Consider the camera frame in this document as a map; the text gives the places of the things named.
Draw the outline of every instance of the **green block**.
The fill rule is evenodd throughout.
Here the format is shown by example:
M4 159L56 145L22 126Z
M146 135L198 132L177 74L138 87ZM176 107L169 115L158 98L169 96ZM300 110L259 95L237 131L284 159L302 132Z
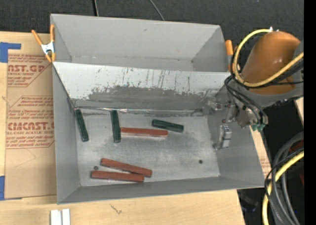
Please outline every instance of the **green block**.
M153 120L152 127L162 128L165 130L170 130L170 131L179 132L179 133L182 133L184 130L183 125L175 124L175 123L167 122L163 120Z
M82 141L83 142L89 141L88 132L85 127L85 123L84 123L83 116L80 109L75 109L75 116L78 123L79 132L80 132Z
M119 143L121 141L121 136L120 136L120 127L119 127L119 115L116 110L111 111L111 121L112 121L112 131L113 131L114 142Z

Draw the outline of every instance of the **yellow cable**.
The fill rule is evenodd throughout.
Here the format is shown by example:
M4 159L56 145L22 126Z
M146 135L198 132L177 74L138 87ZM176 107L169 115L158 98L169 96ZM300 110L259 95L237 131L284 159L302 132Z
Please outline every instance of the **yellow cable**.
M272 80L276 79L277 77L279 77L280 75L282 75L283 73L285 73L288 69L290 69L293 65L295 65L299 60L301 60L303 57L304 57L304 52L302 52L301 54L299 54L296 58L294 58L290 63L288 63L286 66L284 66L280 71L278 71L277 73L275 73L274 75L272 75L271 77L263 80L263 81L260 81L260 82L257 82L257 83L249 83L247 81L245 81L238 73L238 70L237 70L237 62L238 62L238 59L239 59L239 53L240 53L240 50L241 48L243 47L243 45L253 36L253 35L256 35L256 34L259 34L259 33L269 33L271 32L271 30L268 30L268 29L261 29L261 30L256 30L252 33L250 33L249 35L247 35L240 43L240 45L238 46L237 50L236 50L236 54L235 54L235 58L234 58L234 61L233 61L233 72L236 76L236 79L242 83L243 85L245 86L248 86L248 87L258 87L258 86L261 86L261 85L265 85L269 82L271 82Z
M282 176L284 172L286 172L293 164L295 164L298 160L302 159L304 157L304 151L297 154L295 157L291 158L286 164L284 164L276 173L276 181L279 180L279 178ZM268 194L270 194L272 191L272 183L268 186ZM263 218L263 224L269 225L268 221L268 197L265 195L262 203L262 218Z

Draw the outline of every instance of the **red stick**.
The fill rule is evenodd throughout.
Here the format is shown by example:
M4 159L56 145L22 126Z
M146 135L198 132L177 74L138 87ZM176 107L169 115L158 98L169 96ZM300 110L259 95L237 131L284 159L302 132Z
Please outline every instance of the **red stick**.
M126 136L167 137L168 131L148 128L120 128L121 134Z
M91 178L102 180L120 180L120 181L134 181L143 182L144 175L135 173L120 173L120 172L105 172L105 171L92 171Z
M146 168L142 168L139 166L135 166L135 165L131 165L131 164L126 164L126 163L122 163L122 162L118 162L115 160L110 160L107 158L102 158L101 159L101 165L102 166L107 166L107 167L111 167L111 168L115 168L115 169L120 169L123 171L129 171L129 172L133 172L133 173L137 173L137 174L142 174L146 177L151 177L153 174L152 170L146 169Z

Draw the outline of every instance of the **cardboard box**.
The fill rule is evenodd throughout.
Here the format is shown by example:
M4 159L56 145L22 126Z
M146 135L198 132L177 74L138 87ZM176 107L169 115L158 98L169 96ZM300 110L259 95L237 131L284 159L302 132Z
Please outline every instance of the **cardboard box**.
M44 43L49 35L39 35ZM56 194L52 65L31 33L1 32L1 42L20 43L9 50L6 101L6 199Z
M58 203L263 186L249 128L228 123L229 148L212 145L226 116L226 109L212 105L229 100L219 26L73 15L51 15L51 23ZM82 110L88 142L82 142L74 109ZM185 130L115 143L113 109L121 127L150 128L158 118ZM153 175L142 184L91 179L103 157Z

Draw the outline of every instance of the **cardboard sheet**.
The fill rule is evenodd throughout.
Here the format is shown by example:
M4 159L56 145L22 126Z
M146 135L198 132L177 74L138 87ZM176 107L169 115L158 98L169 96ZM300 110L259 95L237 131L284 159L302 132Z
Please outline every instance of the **cardboard sheet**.
M1 32L0 41L22 44L8 52L4 196L56 194L52 66L31 33Z

